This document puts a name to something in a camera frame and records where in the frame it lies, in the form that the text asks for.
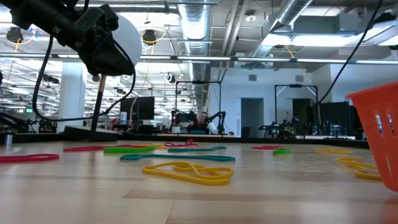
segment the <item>doorway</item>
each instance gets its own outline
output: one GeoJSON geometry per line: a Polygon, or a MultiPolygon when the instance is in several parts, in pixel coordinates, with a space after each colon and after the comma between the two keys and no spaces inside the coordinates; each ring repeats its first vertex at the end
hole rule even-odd
{"type": "Polygon", "coordinates": [[[242,138],[262,138],[259,127],[264,124],[264,99],[242,98],[241,127],[242,138]]]}
{"type": "Polygon", "coordinates": [[[296,132],[301,130],[305,121],[308,119],[309,107],[311,107],[311,99],[293,99],[293,116],[298,117],[296,132]]]}

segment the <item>computer monitor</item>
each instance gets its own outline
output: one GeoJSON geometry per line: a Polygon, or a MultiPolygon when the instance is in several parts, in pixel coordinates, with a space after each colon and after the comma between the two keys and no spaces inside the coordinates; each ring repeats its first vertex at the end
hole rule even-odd
{"type": "MultiPolygon", "coordinates": [[[[120,102],[120,112],[127,112],[127,119],[130,119],[130,108],[134,97],[126,98],[120,102]]],[[[133,121],[155,119],[155,98],[138,97],[132,108],[133,121]]]]}

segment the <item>pillar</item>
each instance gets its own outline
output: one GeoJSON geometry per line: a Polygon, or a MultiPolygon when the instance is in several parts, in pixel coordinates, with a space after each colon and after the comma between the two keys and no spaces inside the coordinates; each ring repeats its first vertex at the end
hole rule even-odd
{"type": "MultiPolygon", "coordinates": [[[[79,118],[84,116],[86,75],[81,62],[64,62],[60,90],[58,117],[79,118]]],[[[57,132],[62,132],[66,125],[82,126],[83,121],[58,122],[57,132]]]]}

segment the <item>white sphere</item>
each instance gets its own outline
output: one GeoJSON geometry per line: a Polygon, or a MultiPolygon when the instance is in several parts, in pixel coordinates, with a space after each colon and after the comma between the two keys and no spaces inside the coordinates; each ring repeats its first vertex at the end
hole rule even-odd
{"type": "Polygon", "coordinates": [[[120,14],[118,16],[119,28],[112,32],[113,39],[120,44],[132,63],[136,65],[142,52],[141,37],[136,27],[128,19],[120,14]]]}

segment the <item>black cable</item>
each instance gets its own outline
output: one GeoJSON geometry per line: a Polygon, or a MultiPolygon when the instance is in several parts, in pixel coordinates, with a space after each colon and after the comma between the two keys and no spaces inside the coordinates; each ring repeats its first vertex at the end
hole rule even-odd
{"type": "MultiPolygon", "coordinates": [[[[218,97],[217,97],[216,88],[215,88],[213,85],[212,85],[211,87],[213,87],[214,94],[216,95],[215,98],[216,98],[216,101],[217,101],[217,106],[218,106],[218,108],[220,108],[220,103],[218,102],[218,97]]],[[[229,129],[228,125],[226,125],[225,122],[224,122],[224,125],[225,125],[226,129],[228,129],[228,131],[231,132],[231,130],[229,129]]]]}
{"type": "Polygon", "coordinates": [[[357,43],[357,45],[355,46],[354,50],[352,51],[351,55],[347,58],[347,61],[344,63],[344,65],[342,66],[342,68],[340,69],[340,71],[337,73],[336,78],[333,80],[333,83],[331,84],[330,88],[328,89],[328,91],[326,92],[326,94],[321,98],[321,100],[318,102],[318,105],[320,105],[322,103],[322,101],[328,96],[328,94],[330,93],[331,89],[334,87],[334,85],[337,82],[338,77],[340,77],[340,75],[343,73],[344,69],[346,68],[348,62],[353,58],[355,52],[358,50],[358,48],[361,46],[362,41],[365,39],[366,34],[368,33],[369,29],[373,26],[373,21],[374,18],[377,15],[377,12],[380,9],[381,3],[383,2],[383,0],[379,0],[379,3],[376,6],[376,9],[374,10],[374,13],[372,15],[372,18],[369,20],[368,25],[366,26],[365,32],[363,33],[362,37],[360,38],[359,42],[357,43]]]}
{"type": "MultiPolygon", "coordinates": [[[[45,67],[46,67],[47,62],[48,62],[49,57],[50,57],[50,52],[51,52],[51,49],[52,49],[53,39],[54,39],[53,35],[50,35],[49,46],[47,47],[47,51],[46,51],[44,59],[43,59],[42,67],[40,68],[40,72],[37,75],[37,81],[36,81],[36,85],[35,85],[34,92],[33,92],[32,109],[33,109],[33,111],[35,112],[35,114],[38,117],[40,117],[40,118],[42,118],[44,120],[53,121],[53,122],[57,122],[57,121],[80,121],[80,120],[86,120],[86,119],[93,119],[96,116],[90,116],[90,117],[85,117],[85,118],[51,119],[51,118],[46,118],[45,116],[43,116],[43,115],[41,115],[39,113],[39,111],[37,109],[37,97],[39,95],[39,88],[40,88],[40,84],[41,84],[42,79],[43,79],[45,67]]],[[[124,51],[124,49],[119,45],[118,42],[114,41],[114,43],[119,48],[119,50],[124,54],[124,56],[129,60],[131,65],[134,66],[134,64],[132,63],[132,61],[131,61],[130,57],[128,56],[128,54],[126,53],[126,51],[124,51]]],[[[124,95],[124,97],[122,97],[118,101],[114,102],[108,109],[106,109],[106,111],[100,113],[98,116],[102,116],[102,115],[108,114],[115,105],[120,103],[120,101],[126,99],[132,93],[135,84],[136,84],[136,70],[133,69],[132,85],[131,85],[130,91],[126,95],[124,95]]]]}
{"type": "MultiPolygon", "coordinates": [[[[373,26],[374,18],[376,17],[377,12],[379,11],[379,9],[380,9],[380,7],[381,7],[382,2],[383,2],[383,0],[379,0],[378,4],[377,4],[377,6],[376,6],[376,8],[375,8],[375,10],[374,10],[374,12],[373,12],[373,15],[372,15],[371,19],[369,20],[368,25],[367,25],[366,28],[365,28],[365,31],[364,31],[362,37],[360,38],[359,42],[356,44],[356,46],[355,46],[354,50],[352,51],[351,55],[349,55],[349,57],[347,58],[347,60],[346,60],[346,62],[344,63],[344,65],[341,67],[340,71],[337,73],[337,76],[336,76],[336,78],[333,80],[333,83],[330,85],[328,91],[327,91],[327,92],[325,93],[325,95],[321,98],[321,100],[319,100],[318,103],[314,105],[314,109],[315,109],[315,107],[318,107],[318,111],[320,110],[320,107],[319,107],[320,104],[321,104],[322,101],[328,96],[328,94],[331,92],[331,89],[334,87],[334,85],[335,85],[336,82],[337,82],[337,79],[338,79],[338,78],[340,77],[340,75],[343,73],[343,71],[344,71],[344,69],[346,68],[348,62],[353,58],[355,52],[356,52],[356,51],[358,50],[358,48],[361,46],[363,40],[364,40],[365,37],[366,37],[366,34],[368,33],[369,29],[373,26]]],[[[308,124],[311,115],[310,115],[310,116],[307,118],[307,120],[303,123],[303,126],[302,126],[301,129],[300,129],[300,132],[301,132],[302,129],[306,126],[306,124],[308,124]]]]}
{"type": "Polygon", "coordinates": [[[90,3],[90,0],[85,0],[85,5],[83,6],[83,12],[87,11],[88,3],[90,3]]]}

